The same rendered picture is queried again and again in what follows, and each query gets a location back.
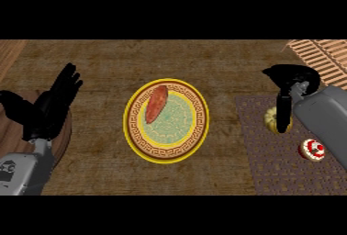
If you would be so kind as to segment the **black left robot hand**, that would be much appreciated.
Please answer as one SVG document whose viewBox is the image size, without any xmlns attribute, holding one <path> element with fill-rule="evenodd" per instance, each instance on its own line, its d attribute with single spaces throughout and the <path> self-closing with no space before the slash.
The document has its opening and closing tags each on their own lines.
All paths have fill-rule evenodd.
<svg viewBox="0 0 347 235">
<path fill-rule="evenodd" d="M 6 116 L 24 126 L 22 140 L 52 140 L 59 135 L 81 84 L 80 73 L 68 63 L 50 89 L 40 94 L 34 103 L 13 92 L 0 90 L 0 105 Z"/>
</svg>

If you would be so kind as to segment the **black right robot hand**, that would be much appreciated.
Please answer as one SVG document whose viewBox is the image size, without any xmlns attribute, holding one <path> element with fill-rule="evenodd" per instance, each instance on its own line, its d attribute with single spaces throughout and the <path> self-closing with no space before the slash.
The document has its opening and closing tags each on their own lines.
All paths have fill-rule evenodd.
<svg viewBox="0 0 347 235">
<path fill-rule="evenodd" d="M 289 93 L 291 87 L 295 84 L 306 84 L 300 96 L 312 95 L 320 86 L 320 75 L 313 68 L 297 64 L 276 64 L 261 72 L 270 77 L 279 87 L 276 97 L 276 130 L 279 133 L 285 133 L 289 126 L 291 99 L 294 98 L 294 95 Z"/>
</svg>

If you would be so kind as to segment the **yellow squash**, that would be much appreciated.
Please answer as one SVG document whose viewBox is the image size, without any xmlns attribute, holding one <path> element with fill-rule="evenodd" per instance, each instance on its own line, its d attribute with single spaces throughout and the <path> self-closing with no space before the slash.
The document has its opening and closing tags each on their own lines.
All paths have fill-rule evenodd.
<svg viewBox="0 0 347 235">
<path fill-rule="evenodd" d="M 278 134 L 278 128 L 276 128 L 276 107 L 273 106 L 272 108 L 267 109 L 264 116 L 264 125 L 267 130 L 273 133 Z"/>
</svg>

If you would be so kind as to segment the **brown woven placemat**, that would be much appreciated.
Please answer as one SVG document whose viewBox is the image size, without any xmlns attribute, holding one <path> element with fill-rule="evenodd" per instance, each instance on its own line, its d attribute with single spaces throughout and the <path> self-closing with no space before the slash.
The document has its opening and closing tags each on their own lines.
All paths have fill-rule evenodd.
<svg viewBox="0 0 347 235">
<path fill-rule="evenodd" d="M 316 140 L 297 118 L 291 131 L 275 134 L 264 124 L 266 111 L 275 107 L 275 95 L 235 97 L 244 144 L 255 184 L 255 193 L 272 196 L 347 196 L 347 172 L 331 152 L 320 162 L 304 159 L 298 147 Z"/>
</svg>

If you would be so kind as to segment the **red and white cupcake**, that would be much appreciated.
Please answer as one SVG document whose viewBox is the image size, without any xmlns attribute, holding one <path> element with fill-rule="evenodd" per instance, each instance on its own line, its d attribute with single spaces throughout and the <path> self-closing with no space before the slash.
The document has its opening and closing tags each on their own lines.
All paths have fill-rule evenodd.
<svg viewBox="0 0 347 235">
<path fill-rule="evenodd" d="M 298 146 L 298 153 L 304 159 L 319 162 L 325 157 L 325 147 L 316 140 L 307 139 Z"/>
</svg>

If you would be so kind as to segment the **yellow rimmed patterned plate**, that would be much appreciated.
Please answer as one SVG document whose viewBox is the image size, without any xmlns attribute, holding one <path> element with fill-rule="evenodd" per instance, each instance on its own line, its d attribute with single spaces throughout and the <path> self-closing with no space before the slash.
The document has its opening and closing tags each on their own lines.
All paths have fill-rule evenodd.
<svg viewBox="0 0 347 235">
<path fill-rule="evenodd" d="M 164 85 L 168 98 L 152 123 L 145 113 L 155 89 Z M 198 89 L 185 81 L 162 78 L 131 95 L 124 108 L 124 137 L 134 153 L 149 162 L 168 164 L 188 159 L 208 133 L 208 107 Z"/>
</svg>

